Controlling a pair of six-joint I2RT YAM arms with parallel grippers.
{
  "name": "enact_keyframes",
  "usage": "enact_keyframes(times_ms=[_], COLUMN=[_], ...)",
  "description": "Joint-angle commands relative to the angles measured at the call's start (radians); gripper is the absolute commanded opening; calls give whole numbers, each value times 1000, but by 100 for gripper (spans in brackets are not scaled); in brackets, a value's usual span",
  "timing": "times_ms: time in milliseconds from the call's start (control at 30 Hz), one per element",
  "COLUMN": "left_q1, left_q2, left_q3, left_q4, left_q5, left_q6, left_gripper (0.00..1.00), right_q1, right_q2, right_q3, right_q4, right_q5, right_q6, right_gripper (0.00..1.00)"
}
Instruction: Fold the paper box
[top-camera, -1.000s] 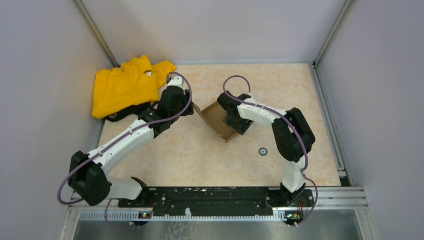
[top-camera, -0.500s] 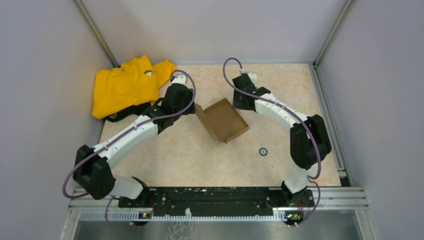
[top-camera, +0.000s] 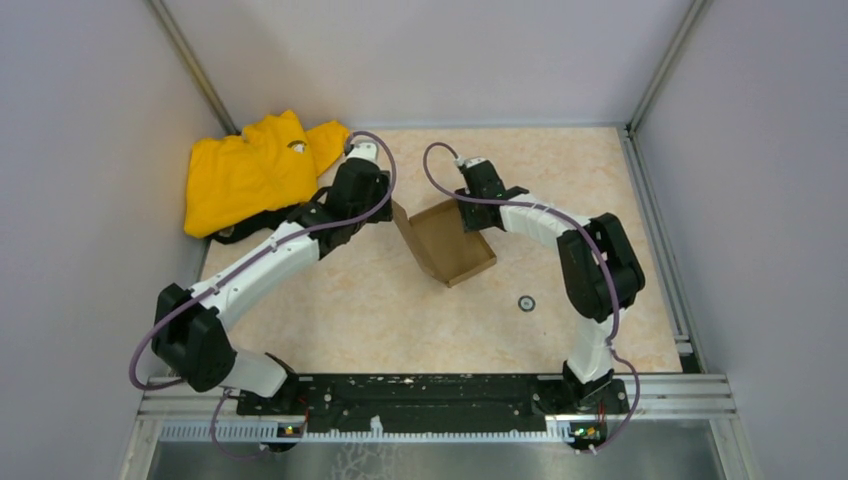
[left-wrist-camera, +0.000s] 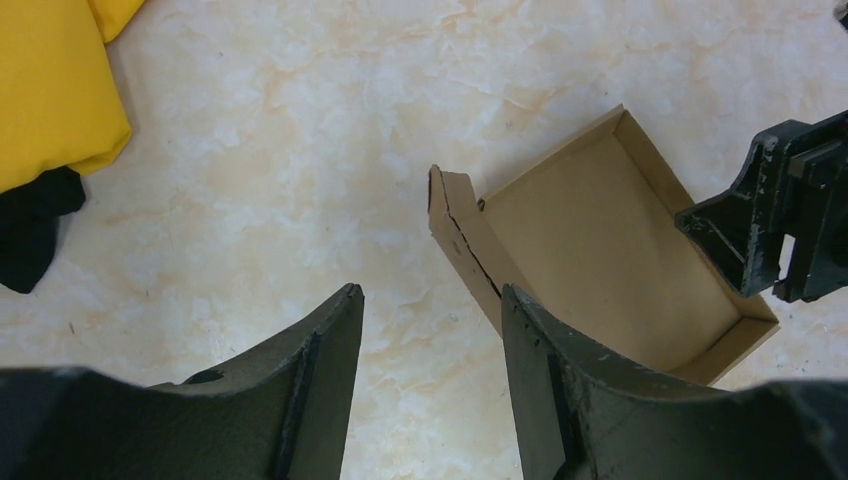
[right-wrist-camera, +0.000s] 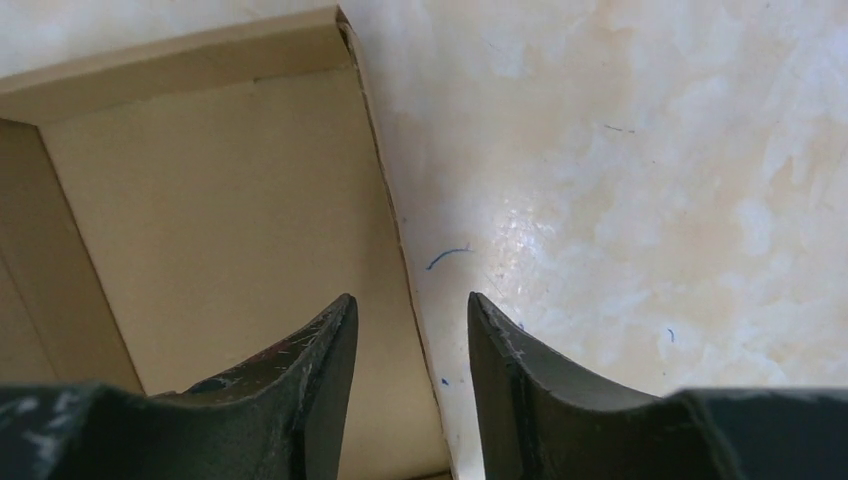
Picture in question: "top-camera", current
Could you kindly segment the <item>brown cardboard box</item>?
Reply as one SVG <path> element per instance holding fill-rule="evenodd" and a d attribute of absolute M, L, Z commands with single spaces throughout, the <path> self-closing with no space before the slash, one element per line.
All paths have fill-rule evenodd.
<path fill-rule="evenodd" d="M 419 268 L 452 288 L 497 263 L 497 256 L 480 232 L 466 232 L 459 204 L 448 199 L 412 216 L 392 201 L 393 222 Z"/>

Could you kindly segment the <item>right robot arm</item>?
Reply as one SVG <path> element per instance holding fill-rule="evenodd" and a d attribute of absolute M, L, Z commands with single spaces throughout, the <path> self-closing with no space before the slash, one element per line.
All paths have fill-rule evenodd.
<path fill-rule="evenodd" d="M 566 296 L 580 319 L 577 341 L 563 365 L 563 398 L 590 411 L 612 382 L 610 342 L 621 317 L 645 286 L 644 271 L 619 218 L 568 215 L 523 187 L 506 188 L 494 165 L 476 157 L 456 166 L 466 186 L 456 190 L 468 232 L 498 228 L 554 250 Z"/>

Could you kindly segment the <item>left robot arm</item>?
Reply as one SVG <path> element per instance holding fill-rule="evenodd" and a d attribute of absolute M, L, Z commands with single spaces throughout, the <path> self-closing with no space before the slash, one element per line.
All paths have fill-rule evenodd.
<path fill-rule="evenodd" d="M 218 274 L 157 300 L 152 352 L 198 393 L 217 387 L 260 397 L 277 414 L 300 399 L 293 371 L 272 354 L 234 346 L 229 332 L 282 281 L 348 243 L 367 223 L 388 222 L 392 176 L 375 160 L 348 155 L 330 186 L 297 207 L 259 246 Z"/>

